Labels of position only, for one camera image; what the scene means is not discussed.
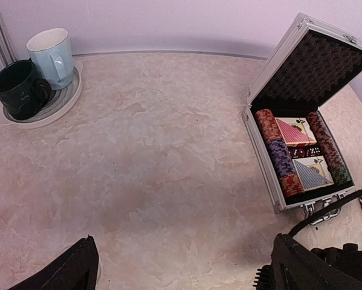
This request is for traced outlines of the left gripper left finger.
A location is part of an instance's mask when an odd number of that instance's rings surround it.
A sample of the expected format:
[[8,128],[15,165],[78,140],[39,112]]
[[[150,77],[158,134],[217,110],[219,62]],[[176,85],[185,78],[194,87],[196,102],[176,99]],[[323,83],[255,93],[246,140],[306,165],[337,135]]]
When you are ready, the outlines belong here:
[[94,238],[88,236],[11,289],[95,289],[98,269],[99,253]]

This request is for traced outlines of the green poker chip stack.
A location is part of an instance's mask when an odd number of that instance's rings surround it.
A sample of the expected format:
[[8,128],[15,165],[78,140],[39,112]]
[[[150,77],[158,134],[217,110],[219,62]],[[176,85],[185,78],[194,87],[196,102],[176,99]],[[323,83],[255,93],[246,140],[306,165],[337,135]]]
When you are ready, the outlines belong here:
[[351,177],[345,167],[335,167],[331,168],[329,171],[334,180],[334,184],[342,185],[347,182],[351,182]]

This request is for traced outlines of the blue playing card deck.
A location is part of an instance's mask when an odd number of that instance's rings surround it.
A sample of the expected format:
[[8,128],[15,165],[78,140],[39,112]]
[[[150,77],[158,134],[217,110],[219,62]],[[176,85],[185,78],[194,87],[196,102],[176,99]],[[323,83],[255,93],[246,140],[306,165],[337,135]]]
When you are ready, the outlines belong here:
[[293,159],[293,164],[304,191],[334,185],[323,155]]

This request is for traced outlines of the aluminium poker case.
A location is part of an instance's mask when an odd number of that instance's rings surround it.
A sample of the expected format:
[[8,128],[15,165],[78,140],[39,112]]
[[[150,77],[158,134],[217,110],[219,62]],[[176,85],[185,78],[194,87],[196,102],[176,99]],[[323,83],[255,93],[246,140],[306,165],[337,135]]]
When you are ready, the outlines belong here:
[[310,216],[354,182],[320,108],[362,72],[362,40],[300,13],[248,88],[243,121],[275,213]]

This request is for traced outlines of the red playing card deck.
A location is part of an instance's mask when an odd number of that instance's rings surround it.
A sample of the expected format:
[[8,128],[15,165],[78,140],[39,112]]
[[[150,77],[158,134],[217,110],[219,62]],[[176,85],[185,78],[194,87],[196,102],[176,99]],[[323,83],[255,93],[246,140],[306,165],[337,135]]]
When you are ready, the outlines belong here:
[[304,117],[276,117],[275,120],[288,147],[305,147],[317,144],[317,140]]

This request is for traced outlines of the dark green mug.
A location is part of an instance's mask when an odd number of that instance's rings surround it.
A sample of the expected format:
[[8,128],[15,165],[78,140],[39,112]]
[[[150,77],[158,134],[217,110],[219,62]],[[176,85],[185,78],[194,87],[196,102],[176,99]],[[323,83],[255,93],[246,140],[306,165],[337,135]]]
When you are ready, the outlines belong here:
[[0,72],[0,102],[17,120],[34,117],[51,93],[51,85],[31,60],[18,60]]

